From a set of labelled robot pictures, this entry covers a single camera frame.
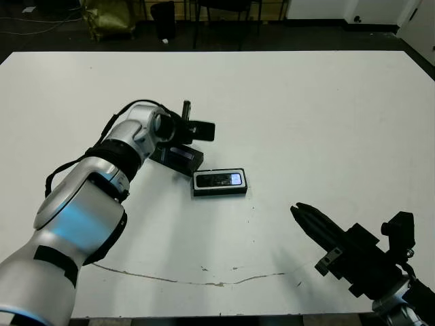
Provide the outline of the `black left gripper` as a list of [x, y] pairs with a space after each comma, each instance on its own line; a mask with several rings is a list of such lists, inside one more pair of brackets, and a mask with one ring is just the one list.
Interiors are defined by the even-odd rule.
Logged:
[[180, 115], [176, 112], [171, 112], [171, 118], [174, 123], [173, 137], [171, 140], [176, 145], [189, 145], [193, 142], [193, 132], [190, 126], [190, 111], [191, 102], [184, 100]]

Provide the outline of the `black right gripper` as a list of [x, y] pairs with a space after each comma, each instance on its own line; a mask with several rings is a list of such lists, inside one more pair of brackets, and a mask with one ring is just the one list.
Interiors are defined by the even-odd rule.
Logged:
[[347, 280], [355, 297], [379, 299], [402, 280], [398, 266], [408, 261], [408, 245], [399, 243], [396, 231], [389, 235], [393, 243], [384, 252], [377, 246], [379, 239], [358, 223], [344, 231], [320, 210], [301, 202], [291, 206], [291, 213], [305, 234], [326, 251], [315, 269], [323, 276], [330, 272]]

